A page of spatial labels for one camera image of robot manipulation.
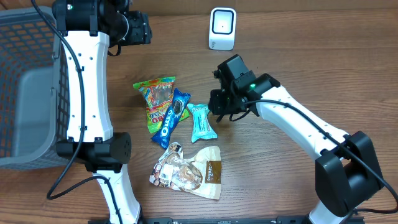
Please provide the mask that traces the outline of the light teal snack packet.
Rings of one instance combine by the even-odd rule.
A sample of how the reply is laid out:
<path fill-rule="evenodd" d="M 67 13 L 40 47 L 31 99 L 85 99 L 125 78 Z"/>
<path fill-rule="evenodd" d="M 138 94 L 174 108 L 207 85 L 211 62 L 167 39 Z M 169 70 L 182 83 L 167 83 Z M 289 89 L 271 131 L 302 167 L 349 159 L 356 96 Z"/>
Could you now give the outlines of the light teal snack packet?
<path fill-rule="evenodd" d="M 187 105 L 193 118 L 193 129 L 191 142 L 195 143 L 199 139 L 209 140 L 216 139 L 218 135 L 211 127 L 208 120 L 208 113 L 210 112 L 207 105 L 189 103 Z"/>

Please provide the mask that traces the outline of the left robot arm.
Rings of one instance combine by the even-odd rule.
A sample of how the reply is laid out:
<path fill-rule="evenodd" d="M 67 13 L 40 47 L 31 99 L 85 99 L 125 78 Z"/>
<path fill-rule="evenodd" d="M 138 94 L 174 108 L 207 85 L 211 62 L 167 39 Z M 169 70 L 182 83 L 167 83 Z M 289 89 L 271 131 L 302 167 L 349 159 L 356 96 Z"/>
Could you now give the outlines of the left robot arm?
<path fill-rule="evenodd" d="M 149 44 L 147 14 L 131 11 L 129 0 L 57 0 L 52 12 L 65 51 L 70 96 L 67 137 L 57 155 L 80 163 L 101 187 L 109 223 L 144 223 L 127 171 L 132 142 L 111 124 L 106 62 L 111 47 Z"/>

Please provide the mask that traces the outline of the green Haribo gummy bag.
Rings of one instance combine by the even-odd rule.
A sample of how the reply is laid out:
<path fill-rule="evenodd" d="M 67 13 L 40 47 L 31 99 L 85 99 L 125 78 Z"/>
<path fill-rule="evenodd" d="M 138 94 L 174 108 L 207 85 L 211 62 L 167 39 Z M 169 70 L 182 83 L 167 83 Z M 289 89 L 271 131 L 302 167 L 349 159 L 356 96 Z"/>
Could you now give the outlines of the green Haribo gummy bag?
<path fill-rule="evenodd" d="M 147 127 L 151 134 L 163 131 L 163 121 L 173 102 L 172 87 L 175 77 L 163 77 L 133 84 L 147 103 Z"/>

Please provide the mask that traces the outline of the blue Oreo cookie packet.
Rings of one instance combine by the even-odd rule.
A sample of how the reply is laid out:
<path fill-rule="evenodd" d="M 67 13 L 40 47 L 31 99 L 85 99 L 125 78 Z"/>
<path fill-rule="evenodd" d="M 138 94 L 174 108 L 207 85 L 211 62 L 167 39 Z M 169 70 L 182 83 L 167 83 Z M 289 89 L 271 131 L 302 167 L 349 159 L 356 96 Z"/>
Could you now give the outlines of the blue Oreo cookie packet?
<path fill-rule="evenodd" d="M 189 93 L 182 93 L 178 88 L 174 89 L 172 104 L 165 113 L 161 128 L 151 137 L 151 140 L 163 149 L 167 149 L 169 146 L 171 135 L 177 127 L 190 98 Z"/>

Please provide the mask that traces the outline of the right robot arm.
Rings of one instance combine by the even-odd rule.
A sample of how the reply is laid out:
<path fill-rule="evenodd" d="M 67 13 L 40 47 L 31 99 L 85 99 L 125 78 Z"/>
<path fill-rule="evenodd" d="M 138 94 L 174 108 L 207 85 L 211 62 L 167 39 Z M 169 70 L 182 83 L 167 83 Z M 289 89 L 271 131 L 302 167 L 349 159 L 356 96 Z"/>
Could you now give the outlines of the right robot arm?
<path fill-rule="evenodd" d="M 358 206 L 383 188 L 373 142 L 362 131 L 348 134 L 296 101 L 267 73 L 257 77 L 239 55 L 213 72 L 220 88 L 210 93 L 209 110 L 222 119 L 235 114 L 271 122 L 315 163 L 316 207 L 304 223 L 348 223 Z"/>

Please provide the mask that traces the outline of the beige brown cookie bag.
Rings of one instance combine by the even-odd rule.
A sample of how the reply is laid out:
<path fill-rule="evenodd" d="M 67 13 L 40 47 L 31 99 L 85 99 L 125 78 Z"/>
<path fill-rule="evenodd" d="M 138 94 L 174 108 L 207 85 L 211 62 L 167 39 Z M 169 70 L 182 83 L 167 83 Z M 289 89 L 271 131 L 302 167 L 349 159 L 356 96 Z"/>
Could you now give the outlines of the beige brown cookie bag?
<path fill-rule="evenodd" d="M 221 195 L 221 171 L 219 147 L 203 148 L 192 158 L 185 159 L 182 146 L 173 142 L 155 164 L 149 182 L 158 187 L 218 200 Z"/>

